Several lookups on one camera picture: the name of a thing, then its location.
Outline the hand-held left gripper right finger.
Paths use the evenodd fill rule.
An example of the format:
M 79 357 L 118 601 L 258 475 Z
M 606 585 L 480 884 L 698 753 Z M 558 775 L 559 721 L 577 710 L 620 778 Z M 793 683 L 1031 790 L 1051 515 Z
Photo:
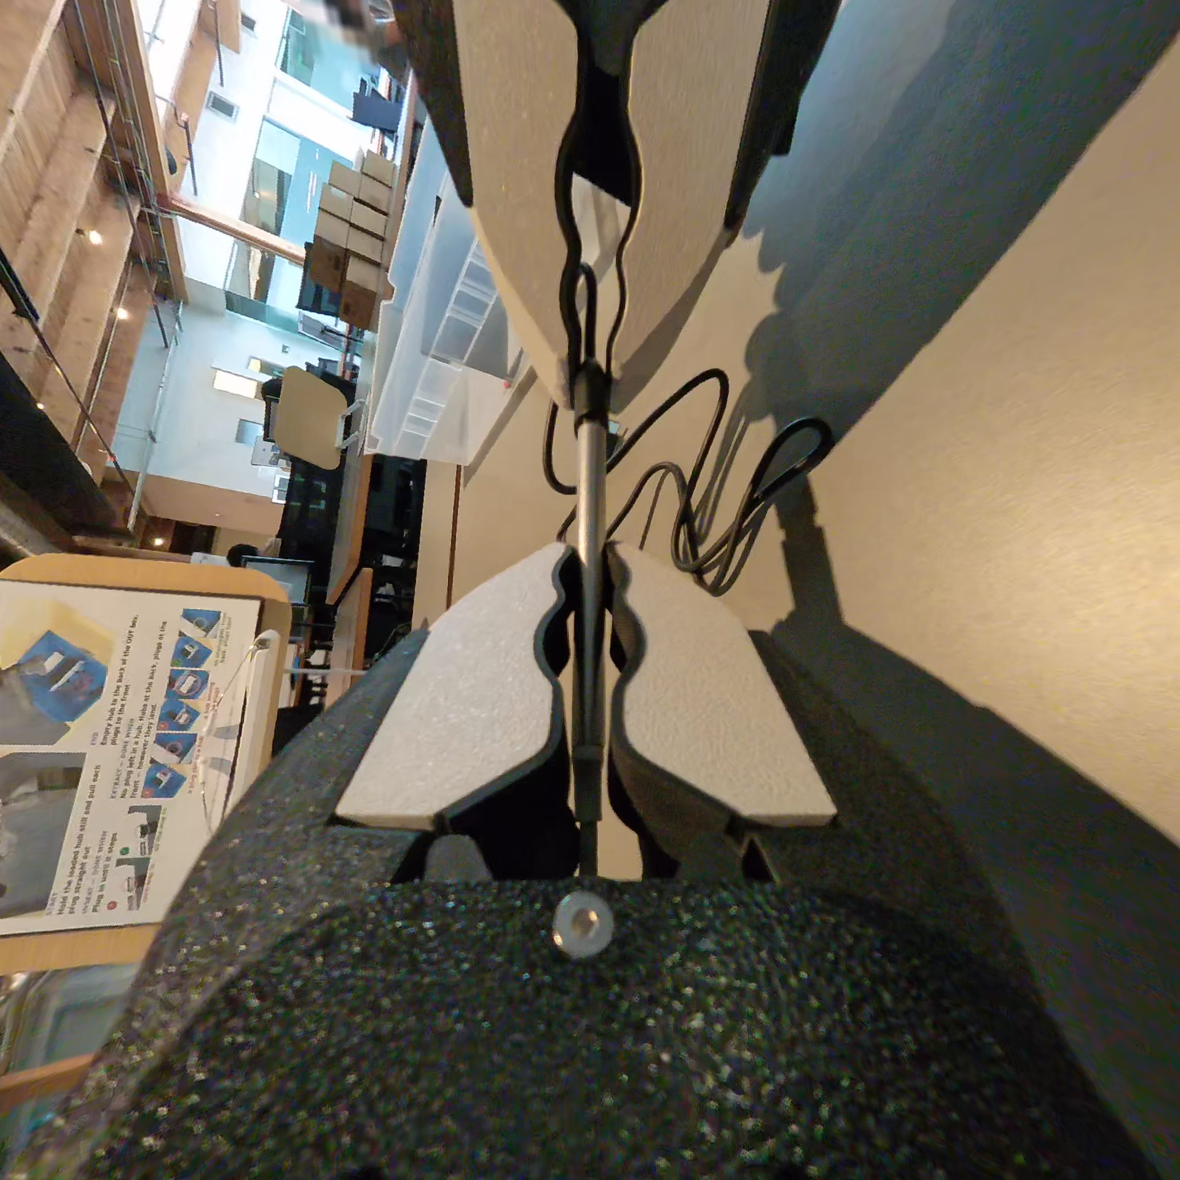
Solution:
M 762 835 L 825 832 L 836 805 L 742 619 L 631 545 L 611 582 L 610 789 L 660 877 L 762 877 Z

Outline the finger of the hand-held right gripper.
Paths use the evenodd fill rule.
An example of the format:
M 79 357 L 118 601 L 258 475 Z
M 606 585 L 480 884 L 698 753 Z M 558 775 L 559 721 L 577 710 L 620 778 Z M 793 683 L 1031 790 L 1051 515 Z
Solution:
M 763 23 L 767 0 L 672 0 L 636 31 L 626 118 L 640 206 L 620 253 L 615 412 L 660 372 L 724 252 Z
M 574 125 L 584 78 L 580 4 L 451 4 L 472 219 L 507 321 L 550 394 L 574 405 L 584 363 L 574 219 Z

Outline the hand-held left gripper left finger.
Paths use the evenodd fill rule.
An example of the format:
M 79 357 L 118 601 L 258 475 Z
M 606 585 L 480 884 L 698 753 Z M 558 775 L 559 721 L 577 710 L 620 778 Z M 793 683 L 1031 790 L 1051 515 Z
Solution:
M 577 551 L 546 545 L 427 626 L 335 821 L 468 836 L 494 880 L 577 875 L 568 618 Z

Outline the clear plastic bin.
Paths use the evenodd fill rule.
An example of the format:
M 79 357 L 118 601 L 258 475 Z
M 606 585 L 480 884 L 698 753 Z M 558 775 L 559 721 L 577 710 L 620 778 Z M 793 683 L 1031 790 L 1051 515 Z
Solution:
M 430 122 L 406 185 L 390 285 L 395 294 L 374 321 L 365 454 L 472 468 L 512 417 L 526 352 Z

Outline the white usb hub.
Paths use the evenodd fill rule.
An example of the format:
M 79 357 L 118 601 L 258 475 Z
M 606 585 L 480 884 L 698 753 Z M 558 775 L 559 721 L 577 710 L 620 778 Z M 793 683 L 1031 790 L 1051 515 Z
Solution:
M 606 545 L 606 427 L 580 419 L 577 427 L 577 721 L 580 749 L 604 749 L 604 545 Z

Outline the stack of cardboard boxes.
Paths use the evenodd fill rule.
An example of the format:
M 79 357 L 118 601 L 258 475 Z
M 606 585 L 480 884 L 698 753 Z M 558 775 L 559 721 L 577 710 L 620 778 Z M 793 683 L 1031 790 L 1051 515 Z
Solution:
M 296 310 L 355 333 L 374 329 L 380 306 L 391 298 L 395 183 L 395 161 L 370 148 L 352 168 L 331 161 L 304 246 Z

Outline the rounded beige board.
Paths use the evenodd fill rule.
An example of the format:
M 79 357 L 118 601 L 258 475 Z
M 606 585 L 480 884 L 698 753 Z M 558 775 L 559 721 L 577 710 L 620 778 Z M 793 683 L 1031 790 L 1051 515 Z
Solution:
M 286 365 L 274 405 L 274 445 L 304 465 L 335 471 L 349 445 L 355 404 L 327 379 Z

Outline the instruction sheet on stand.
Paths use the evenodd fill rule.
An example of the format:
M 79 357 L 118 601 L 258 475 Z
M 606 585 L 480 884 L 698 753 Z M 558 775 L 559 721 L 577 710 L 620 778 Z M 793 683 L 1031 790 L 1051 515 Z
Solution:
M 142 962 L 209 850 L 190 789 L 204 712 L 288 618 L 286 590 L 239 568 L 46 554 L 4 571 L 4 975 Z

